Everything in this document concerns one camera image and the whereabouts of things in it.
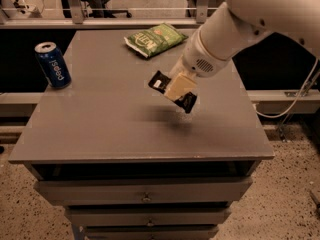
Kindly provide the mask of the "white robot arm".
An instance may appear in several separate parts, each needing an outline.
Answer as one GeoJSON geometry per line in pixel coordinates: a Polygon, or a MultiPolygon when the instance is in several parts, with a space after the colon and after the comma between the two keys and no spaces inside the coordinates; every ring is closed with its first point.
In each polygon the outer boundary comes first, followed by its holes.
{"type": "Polygon", "coordinates": [[[320,56],[320,0],[225,0],[188,40],[164,96],[180,99],[240,51],[279,33],[320,56]]]}

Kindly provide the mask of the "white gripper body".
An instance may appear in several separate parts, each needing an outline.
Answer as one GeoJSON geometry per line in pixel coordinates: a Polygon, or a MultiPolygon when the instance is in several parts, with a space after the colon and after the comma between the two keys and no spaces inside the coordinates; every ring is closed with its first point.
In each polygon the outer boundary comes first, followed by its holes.
{"type": "Polygon", "coordinates": [[[189,78],[208,78],[217,74],[230,61],[221,59],[204,44],[199,28],[186,43],[181,56],[182,72],[189,78]]]}

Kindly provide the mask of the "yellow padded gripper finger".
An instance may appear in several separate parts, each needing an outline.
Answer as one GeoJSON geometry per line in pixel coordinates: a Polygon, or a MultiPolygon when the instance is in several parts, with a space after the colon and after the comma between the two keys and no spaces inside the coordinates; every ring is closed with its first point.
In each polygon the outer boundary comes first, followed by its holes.
{"type": "Polygon", "coordinates": [[[173,78],[166,87],[164,96],[175,101],[196,87],[196,82],[186,75],[179,74],[173,78]]]}
{"type": "Polygon", "coordinates": [[[175,63],[175,65],[173,66],[173,68],[168,73],[168,77],[170,79],[173,79],[177,77],[179,74],[185,75],[185,73],[186,73],[186,68],[184,65],[184,59],[183,59],[183,56],[180,56],[177,62],[175,63]]]}

